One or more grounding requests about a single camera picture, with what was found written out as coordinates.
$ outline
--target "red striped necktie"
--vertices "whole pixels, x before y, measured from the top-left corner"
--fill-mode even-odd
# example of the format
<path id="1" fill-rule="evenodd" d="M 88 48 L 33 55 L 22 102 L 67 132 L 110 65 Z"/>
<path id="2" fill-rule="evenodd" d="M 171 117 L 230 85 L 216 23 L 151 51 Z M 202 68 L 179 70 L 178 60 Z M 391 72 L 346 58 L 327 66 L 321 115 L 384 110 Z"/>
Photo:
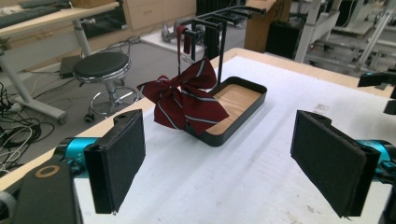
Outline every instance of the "red striped necktie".
<path id="1" fill-rule="evenodd" d="M 177 56 L 180 63 L 180 37 L 185 27 L 177 28 Z M 217 84 L 216 73 L 207 58 L 193 63 L 178 76 L 160 76 L 137 88 L 155 104 L 154 121 L 169 128 L 185 129 L 190 125 L 197 133 L 226 119 L 229 115 L 209 93 Z"/>

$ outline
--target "white table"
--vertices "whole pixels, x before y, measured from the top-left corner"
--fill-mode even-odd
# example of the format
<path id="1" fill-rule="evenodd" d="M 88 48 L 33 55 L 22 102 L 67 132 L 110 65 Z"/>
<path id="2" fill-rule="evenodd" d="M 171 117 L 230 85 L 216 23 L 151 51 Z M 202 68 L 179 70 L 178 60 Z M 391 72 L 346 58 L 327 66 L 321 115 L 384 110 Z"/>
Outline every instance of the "white table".
<path id="1" fill-rule="evenodd" d="M 351 223 L 335 214 L 290 157 L 295 113 L 314 111 L 352 138 L 395 144 L 396 118 L 382 113 L 390 90 L 352 89 L 354 77 L 243 49 L 226 52 L 225 59 L 223 78 L 266 86 L 264 104 L 221 147 L 154 123 L 153 103 L 146 98 L 126 108 L 144 111 L 147 157 L 116 216 L 96 215 L 89 181 L 76 180 L 85 223 Z M 79 136 L 102 136 L 111 127 L 106 119 Z M 52 153 L 0 179 L 0 189 Z M 377 223 L 389 191 L 373 183 L 353 223 Z"/>

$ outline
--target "chair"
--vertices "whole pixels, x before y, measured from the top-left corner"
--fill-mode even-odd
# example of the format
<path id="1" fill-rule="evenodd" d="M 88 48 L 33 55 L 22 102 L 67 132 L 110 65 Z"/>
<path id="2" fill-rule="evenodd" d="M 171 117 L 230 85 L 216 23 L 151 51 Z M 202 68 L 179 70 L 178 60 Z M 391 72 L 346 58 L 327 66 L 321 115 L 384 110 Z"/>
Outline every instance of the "chair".
<path id="1" fill-rule="evenodd" d="M 130 67 L 129 57 L 121 52 L 100 52 L 76 63 L 73 74 L 81 85 L 85 83 L 106 84 L 106 91 L 98 92 L 91 100 L 88 114 L 84 117 L 87 123 L 94 121 L 93 113 L 108 117 L 116 112 L 116 107 L 130 105 L 123 102 L 127 97 L 132 98 L 132 104 L 139 100 L 138 92 L 124 85 L 125 73 Z M 121 86 L 116 86 L 115 79 L 121 81 Z M 108 101 L 97 104 L 95 101 L 105 93 L 108 94 Z"/>

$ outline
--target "wooden tray bottom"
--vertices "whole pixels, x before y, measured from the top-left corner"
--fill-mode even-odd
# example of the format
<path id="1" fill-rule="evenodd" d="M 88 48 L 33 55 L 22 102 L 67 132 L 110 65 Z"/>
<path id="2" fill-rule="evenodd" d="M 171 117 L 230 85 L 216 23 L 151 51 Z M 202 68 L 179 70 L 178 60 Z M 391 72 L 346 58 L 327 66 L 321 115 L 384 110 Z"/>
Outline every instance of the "wooden tray bottom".
<path id="1" fill-rule="evenodd" d="M 218 92 L 214 97 L 230 115 L 227 119 L 206 130 L 207 133 L 218 135 L 225 131 L 242 115 L 260 96 L 261 93 L 245 87 L 230 84 Z"/>

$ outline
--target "black tray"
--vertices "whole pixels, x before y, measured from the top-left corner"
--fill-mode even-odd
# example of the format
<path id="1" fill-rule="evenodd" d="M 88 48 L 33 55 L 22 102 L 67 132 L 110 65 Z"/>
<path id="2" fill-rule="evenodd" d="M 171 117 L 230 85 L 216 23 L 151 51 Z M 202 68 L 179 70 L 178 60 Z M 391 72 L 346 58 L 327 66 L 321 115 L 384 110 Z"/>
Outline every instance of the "black tray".
<path id="1" fill-rule="evenodd" d="M 267 88 L 240 77 L 229 77 L 209 93 L 218 99 L 230 117 L 201 134 L 190 125 L 184 131 L 212 147 L 219 147 L 264 103 Z"/>

